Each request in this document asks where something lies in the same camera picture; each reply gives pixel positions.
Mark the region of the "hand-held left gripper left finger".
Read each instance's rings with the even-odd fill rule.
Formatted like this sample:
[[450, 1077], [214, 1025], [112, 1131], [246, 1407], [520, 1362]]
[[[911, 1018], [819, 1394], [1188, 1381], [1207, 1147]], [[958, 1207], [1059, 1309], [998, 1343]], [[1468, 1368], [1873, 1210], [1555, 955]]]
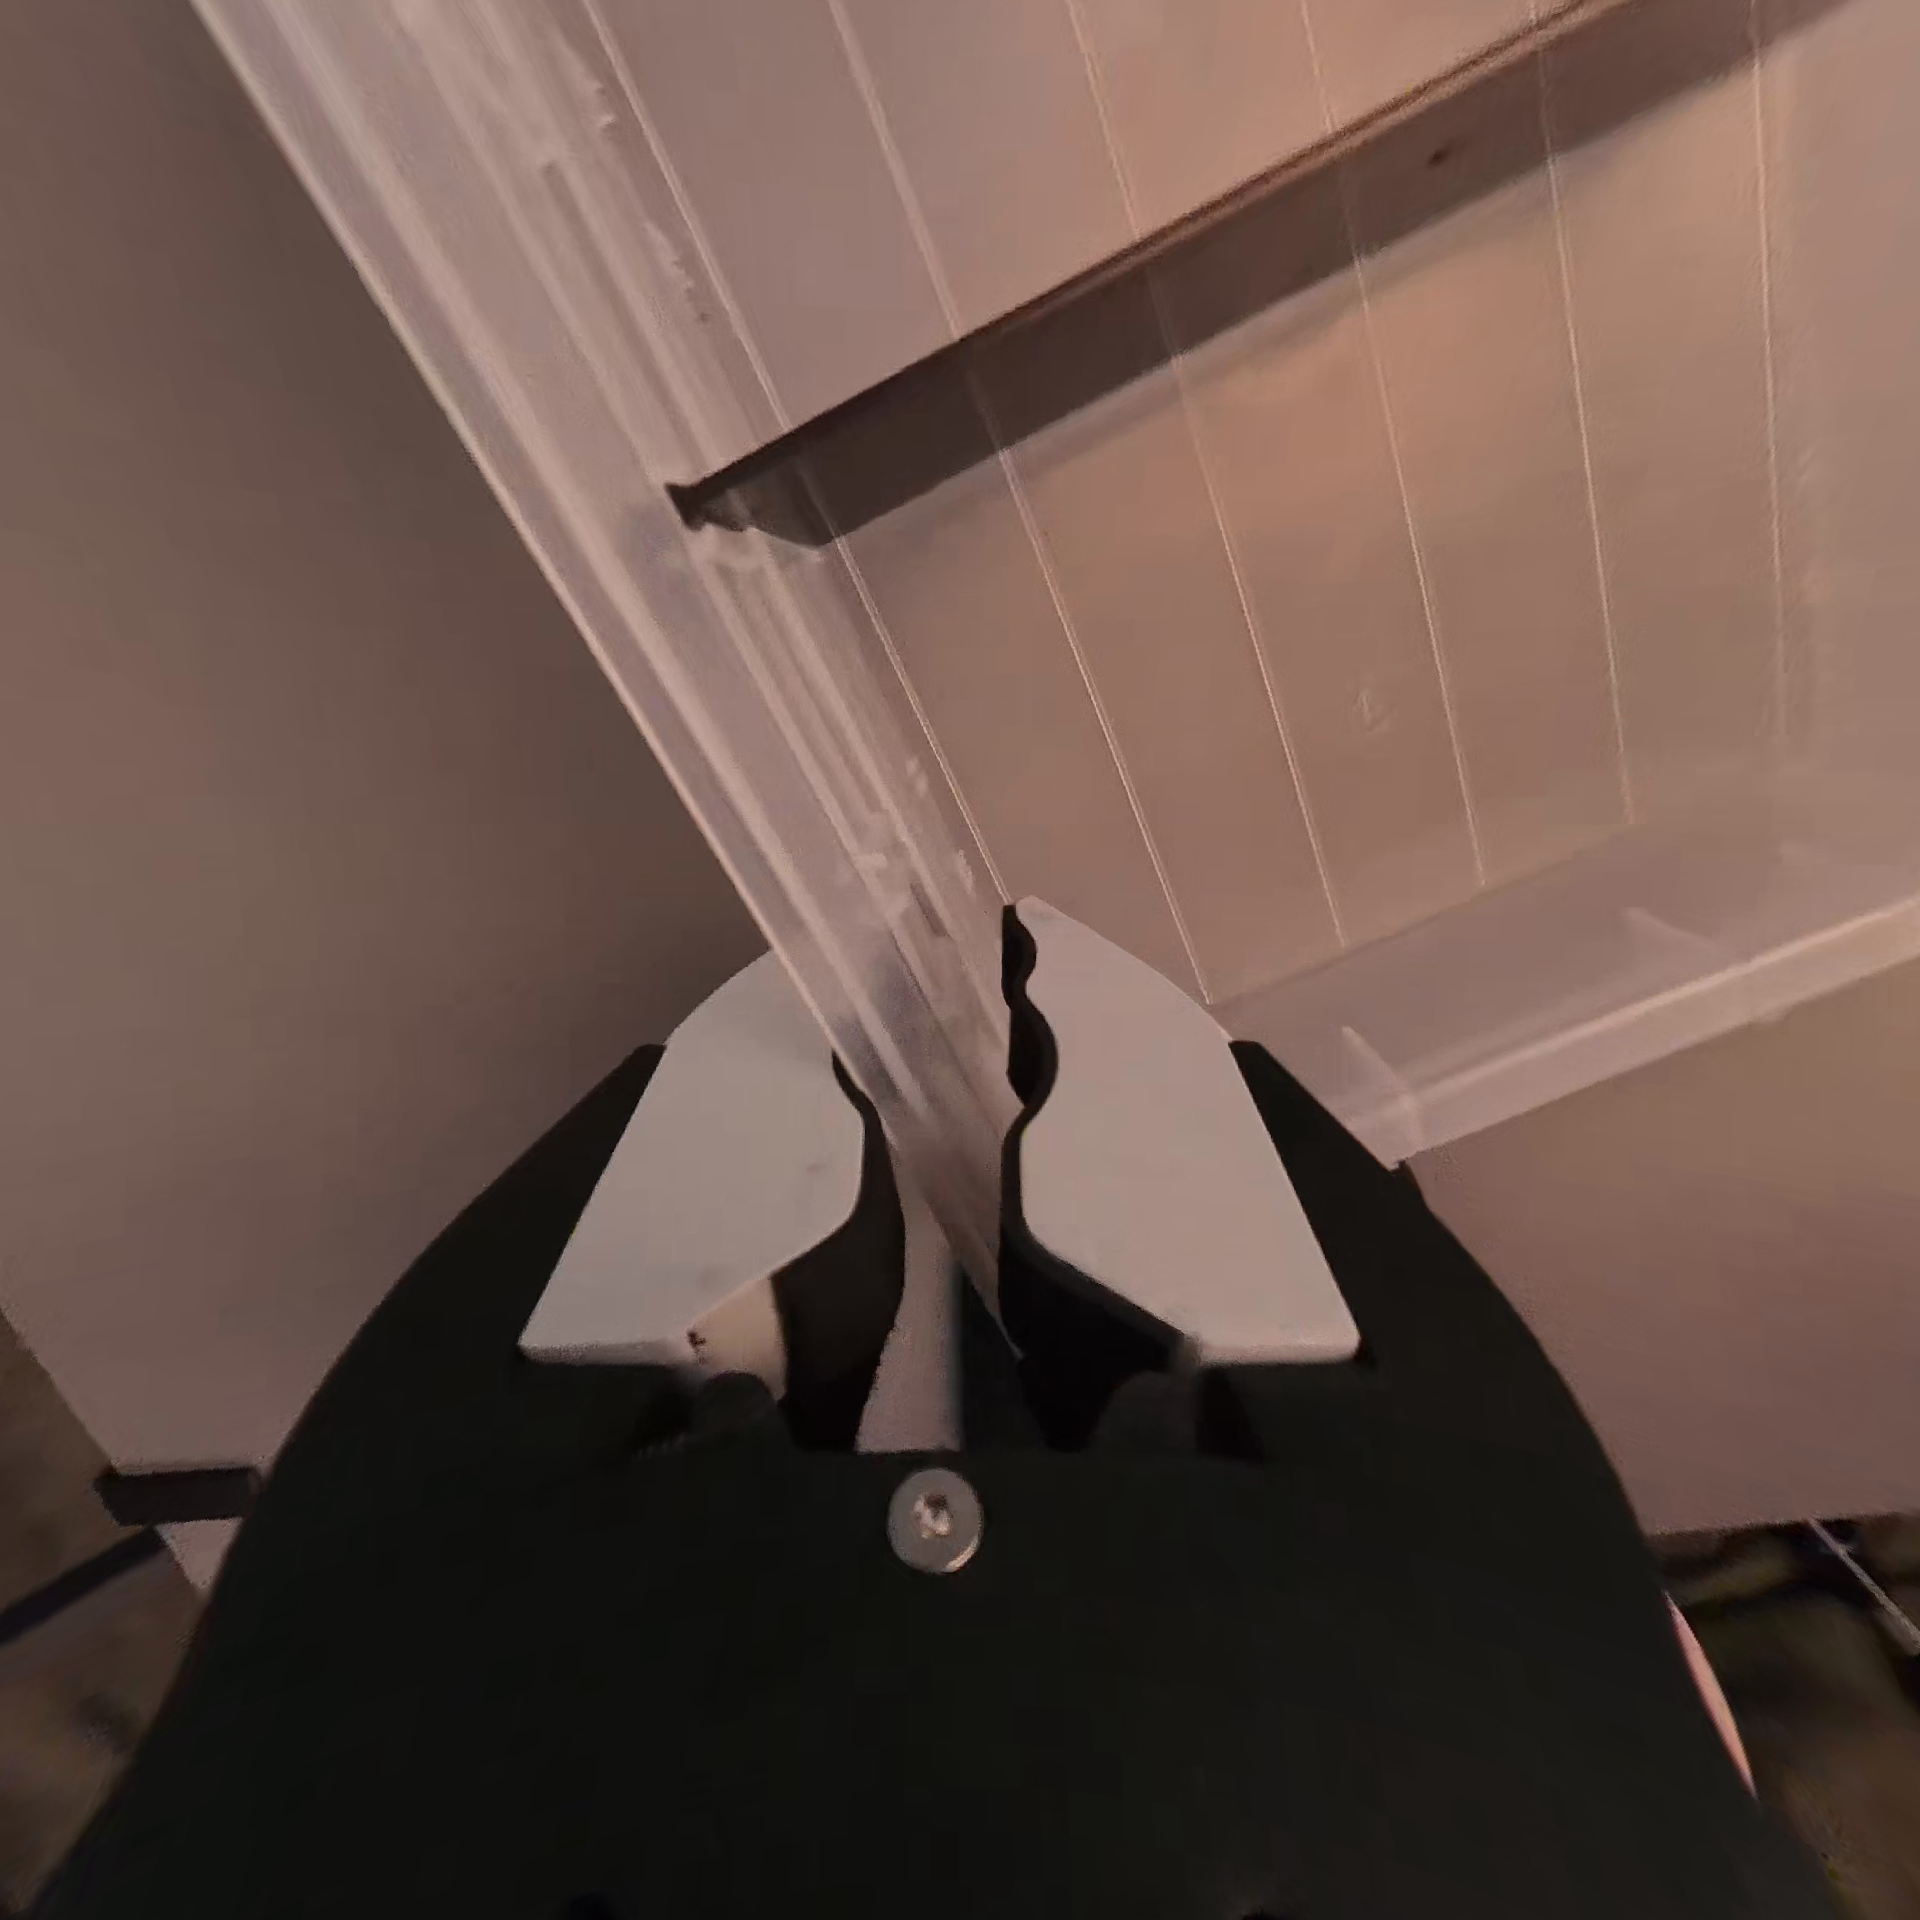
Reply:
[[796, 1443], [855, 1443], [903, 1246], [878, 1113], [768, 953], [673, 1027], [520, 1347], [751, 1375]]

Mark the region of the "clear plastic bin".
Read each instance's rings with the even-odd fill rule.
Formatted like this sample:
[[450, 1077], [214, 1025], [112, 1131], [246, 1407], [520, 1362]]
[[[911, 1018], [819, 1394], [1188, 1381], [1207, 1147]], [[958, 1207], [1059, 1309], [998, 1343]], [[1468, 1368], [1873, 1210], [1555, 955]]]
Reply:
[[1037, 894], [1421, 1152], [1916, 951], [1916, 3], [197, 3], [986, 1171]]

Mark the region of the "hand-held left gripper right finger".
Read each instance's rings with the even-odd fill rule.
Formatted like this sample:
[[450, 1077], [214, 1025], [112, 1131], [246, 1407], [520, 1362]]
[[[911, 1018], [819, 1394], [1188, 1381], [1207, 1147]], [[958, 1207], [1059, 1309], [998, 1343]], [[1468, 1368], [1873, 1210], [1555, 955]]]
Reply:
[[1140, 1376], [1333, 1368], [1362, 1331], [1226, 1033], [1071, 913], [1002, 913], [997, 1320], [1046, 1443]]

